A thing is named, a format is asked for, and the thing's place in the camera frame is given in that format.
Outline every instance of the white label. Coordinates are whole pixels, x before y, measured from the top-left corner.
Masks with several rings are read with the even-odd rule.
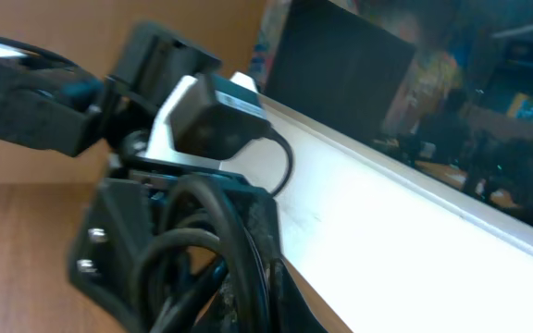
[[[228,95],[223,92],[216,92],[217,100],[224,105],[231,106],[235,109],[238,109],[240,111],[243,111],[247,114],[251,114],[253,116],[260,117],[262,119],[265,118],[264,112],[262,107],[256,106],[253,104],[250,104],[248,102],[244,102],[240,98],[236,98],[234,96]]]

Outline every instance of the coiled black cable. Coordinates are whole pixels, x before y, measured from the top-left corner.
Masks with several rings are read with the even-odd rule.
[[[285,169],[285,174],[283,175],[283,179],[281,182],[275,187],[275,189],[271,192],[273,196],[277,196],[287,183],[289,182],[289,179],[291,178],[291,174],[293,173],[294,168],[294,158],[293,158],[293,149],[291,148],[291,145],[287,142],[287,140],[280,135],[276,130],[272,129],[266,136],[267,139],[270,139],[276,143],[278,143],[281,148],[283,148],[283,151],[285,151],[285,156],[287,157],[287,167]]]
[[[204,208],[215,234],[195,228],[175,228],[179,224],[179,208],[191,198]],[[132,284],[133,304],[144,327],[151,328],[155,320],[148,302],[150,274],[166,259],[168,250],[198,246],[219,254],[225,261],[241,332],[271,331],[267,285],[257,250],[229,199],[214,180],[198,175],[180,178],[168,195],[158,231],[159,235],[144,252],[135,270]],[[161,320],[164,321],[161,327],[169,327],[164,316]]]
[[[215,234],[215,230],[209,223],[209,215],[204,209],[184,217],[176,228],[201,228]],[[160,309],[170,294],[191,287],[195,277],[191,275],[190,268],[191,257],[184,251],[170,253],[157,265],[156,271],[150,276],[148,286],[152,317],[158,317],[159,320]],[[176,276],[172,275],[168,278],[168,272],[176,273]]]
[[[166,299],[151,333],[184,332],[192,327],[196,316],[219,289],[227,274],[228,269],[223,259],[214,260],[176,302],[172,298]]]

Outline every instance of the wooden wall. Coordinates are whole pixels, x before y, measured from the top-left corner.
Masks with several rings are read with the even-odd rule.
[[[114,66],[130,28],[151,19],[219,56],[222,73],[245,70],[265,0],[0,0],[0,35],[66,56],[102,77]],[[0,183],[94,182],[107,148],[80,158],[0,142]]]

